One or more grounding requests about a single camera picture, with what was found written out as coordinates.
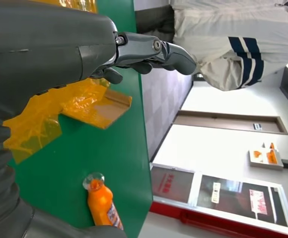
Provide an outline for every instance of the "gray robot arm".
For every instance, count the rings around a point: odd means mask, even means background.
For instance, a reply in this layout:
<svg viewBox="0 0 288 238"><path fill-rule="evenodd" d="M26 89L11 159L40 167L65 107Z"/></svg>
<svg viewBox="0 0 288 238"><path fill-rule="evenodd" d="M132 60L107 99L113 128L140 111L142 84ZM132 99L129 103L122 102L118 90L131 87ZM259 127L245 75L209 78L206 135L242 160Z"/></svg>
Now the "gray robot arm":
<svg viewBox="0 0 288 238"><path fill-rule="evenodd" d="M156 37L119 33L108 17L48 4L0 0L0 238L122 238L114 227L79 230L35 209L19 197L4 149L5 120L30 98L87 77L119 83L113 66L148 73L152 64L183 74L195 64L182 48Z"/></svg>

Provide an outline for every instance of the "white wall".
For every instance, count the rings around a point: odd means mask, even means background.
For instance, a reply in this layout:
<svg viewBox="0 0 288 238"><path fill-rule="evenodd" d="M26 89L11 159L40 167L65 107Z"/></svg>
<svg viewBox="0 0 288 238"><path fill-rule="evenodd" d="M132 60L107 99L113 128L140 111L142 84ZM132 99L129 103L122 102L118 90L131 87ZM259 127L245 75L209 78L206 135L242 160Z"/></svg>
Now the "white wall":
<svg viewBox="0 0 288 238"><path fill-rule="evenodd" d="M249 166L249 150L270 139L274 139L274 135L173 125L153 162L218 176L234 175L279 183L283 186L288 199L288 170Z"/></svg>
<svg viewBox="0 0 288 238"><path fill-rule="evenodd" d="M169 0L134 0L135 11L165 6L169 3Z"/></svg>
<svg viewBox="0 0 288 238"><path fill-rule="evenodd" d="M198 82L182 109L280 116L288 130L288 101L279 89L282 74L283 71L269 75L261 84L232 92L221 92L206 83ZM264 140L276 141L282 157L288 159L288 136L285 135L174 125L154 163L280 183L288 199L288 170L280 172L249 166L249 150L261 146ZM147 215L139 237L222 238L152 213Z"/></svg>
<svg viewBox="0 0 288 238"><path fill-rule="evenodd" d="M206 82L195 82L182 110L228 114L280 116L288 131L288 100L278 87L256 84L222 92ZM288 135L274 135L283 159L288 159Z"/></svg>

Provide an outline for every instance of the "poster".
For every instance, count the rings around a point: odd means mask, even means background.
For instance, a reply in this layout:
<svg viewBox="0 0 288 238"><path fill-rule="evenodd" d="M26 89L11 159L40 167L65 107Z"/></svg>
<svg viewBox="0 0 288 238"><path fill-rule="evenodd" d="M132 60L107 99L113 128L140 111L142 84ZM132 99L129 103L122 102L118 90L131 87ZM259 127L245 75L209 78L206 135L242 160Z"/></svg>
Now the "poster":
<svg viewBox="0 0 288 238"><path fill-rule="evenodd" d="M203 175L197 206L287 227L277 189Z"/></svg>

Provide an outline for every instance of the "orange juice bottle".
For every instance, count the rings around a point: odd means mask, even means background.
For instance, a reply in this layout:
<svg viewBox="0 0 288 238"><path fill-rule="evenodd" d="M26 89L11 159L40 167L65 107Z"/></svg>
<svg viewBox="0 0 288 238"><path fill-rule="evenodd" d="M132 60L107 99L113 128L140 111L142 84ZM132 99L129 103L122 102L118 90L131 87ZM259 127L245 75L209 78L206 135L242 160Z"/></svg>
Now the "orange juice bottle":
<svg viewBox="0 0 288 238"><path fill-rule="evenodd" d="M82 185L88 192L88 205L96 226L109 225L123 230L113 202L113 193L104 185L104 176L92 173L87 176Z"/></svg>

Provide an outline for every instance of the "orange object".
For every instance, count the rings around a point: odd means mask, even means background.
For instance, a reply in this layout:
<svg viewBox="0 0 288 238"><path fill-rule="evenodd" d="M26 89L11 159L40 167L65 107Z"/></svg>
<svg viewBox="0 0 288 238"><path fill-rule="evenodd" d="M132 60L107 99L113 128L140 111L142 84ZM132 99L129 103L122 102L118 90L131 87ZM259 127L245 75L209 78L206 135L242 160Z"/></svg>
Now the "orange object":
<svg viewBox="0 0 288 238"><path fill-rule="evenodd" d="M267 153L267 157L270 164L277 164L277 156L274 150Z"/></svg>
<svg viewBox="0 0 288 238"><path fill-rule="evenodd" d="M253 153L255 158L258 158L261 155L260 151L257 151L257 150L255 150Z"/></svg>
<svg viewBox="0 0 288 238"><path fill-rule="evenodd" d="M270 149L274 149L274 150L274 144L271 143L271 145L270 146Z"/></svg>
<svg viewBox="0 0 288 238"><path fill-rule="evenodd" d="M96 226L109 225L123 230L121 219L113 202L113 193L104 185L104 176L101 173L88 175L83 181L88 190L88 205Z"/></svg>

